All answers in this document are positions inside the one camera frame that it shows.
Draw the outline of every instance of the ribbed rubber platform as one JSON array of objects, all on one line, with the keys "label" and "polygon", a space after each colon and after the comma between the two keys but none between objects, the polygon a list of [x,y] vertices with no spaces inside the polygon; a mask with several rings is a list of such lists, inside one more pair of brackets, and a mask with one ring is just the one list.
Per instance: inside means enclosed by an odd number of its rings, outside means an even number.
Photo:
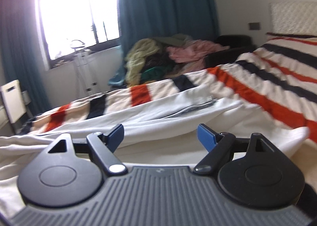
[{"label": "ribbed rubber platform", "polygon": [[296,207],[258,211],[229,200],[214,179],[188,167],[134,167],[109,178],[99,192],[74,207],[28,205],[16,226],[299,226],[310,219]]}]

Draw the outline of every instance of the red stripe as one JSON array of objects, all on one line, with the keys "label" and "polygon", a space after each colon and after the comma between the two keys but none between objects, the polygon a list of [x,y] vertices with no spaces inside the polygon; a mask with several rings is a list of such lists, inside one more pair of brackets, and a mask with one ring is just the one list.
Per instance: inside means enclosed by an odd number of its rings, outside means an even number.
[{"label": "red stripe", "polygon": [[317,42],[311,42],[311,41],[305,41],[305,40],[301,40],[301,39],[296,39],[296,38],[289,38],[289,37],[274,37],[270,40],[287,40],[287,41],[294,41],[294,42],[300,42],[300,43],[306,43],[309,45],[317,45]]},{"label": "red stripe", "polygon": [[61,126],[64,122],[66,116],[66,110],[69,109],[70,103],[64,106],[61,106],[58,111],[51,114],[51,120],[48,123],[46,130],[44,132],[50,131]]},{"label": "red stripe", "polygon": [[306,76],[297,74],[294,71],[290,71],[288,68],[279,66],[277,63],[275,63],[275,62],[273,62],[273,61],[271,61],[269,59],[265,59],[265,58],[262,58],[262,57],[260,57],[260,59],[262,59],[263,61],[265,61],[268,64],[270,64],[271,67],[279,69],[280,71],[282,71],[286,75],[292,75],[293,77],[299,79],[300,81],[317,83],[317,79],[312,79],[310,77],[306,77]]},{"label": "red stripe", "polygon": [[240,95],[241,98],[247,100],[250,103],[256,103],[260,105],[276,120],[285,123],[291,128],[309,127],[310,139],[317,142],[317,122],[307,120],[301,113],[289,110],[286,107],[267,99],[265,96],[258,94],[257,92],[237,81],[225,71],[222,71],[219,67],[209,68],[207,71],[210,74],[214,74],[218,81],[221,81],[227,87],[230,87],[235,93]]},{"label": "red stripe", "polygon": [[151,96],[146,85],[136,85],[130,87],[130,91],[132,107],[151,101]]}]

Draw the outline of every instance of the teal curtain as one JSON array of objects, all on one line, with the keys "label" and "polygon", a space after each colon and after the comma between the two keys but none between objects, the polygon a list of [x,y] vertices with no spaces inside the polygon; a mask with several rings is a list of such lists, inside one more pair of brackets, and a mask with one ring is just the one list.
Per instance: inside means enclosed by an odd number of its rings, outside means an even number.
[{"label": "teal curtain", "polygon": [[0,0],[0,48],[7,82],[18,79],[27,90],[34,115],[51,109],[32,46],[32,0]]},{"label": "teal curtain", "polygon": [[[214,40],[219,36],[214,0],[118,0],[120,42],[123,55],[140,39],[153,36],[191,35]],[[122,66],[110,85],[123,84]]]}]

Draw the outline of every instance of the white tufted headboard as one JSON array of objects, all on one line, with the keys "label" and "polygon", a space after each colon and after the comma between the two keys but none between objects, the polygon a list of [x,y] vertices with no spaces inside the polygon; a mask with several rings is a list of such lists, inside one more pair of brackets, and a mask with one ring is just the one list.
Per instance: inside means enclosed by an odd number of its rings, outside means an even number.
[{"label": "white tufted headboard", "polygon": [[273,32],[317,35],[317,2],[271,4]]}]

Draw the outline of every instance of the wall switch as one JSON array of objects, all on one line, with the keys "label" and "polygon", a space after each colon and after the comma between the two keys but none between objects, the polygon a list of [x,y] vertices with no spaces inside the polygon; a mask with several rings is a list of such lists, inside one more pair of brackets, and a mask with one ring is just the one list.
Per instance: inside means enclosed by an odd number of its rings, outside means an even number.
[{"label": "wall switch", "polygon": [[261,30],[261,23],[249,23],[249,30]]}]

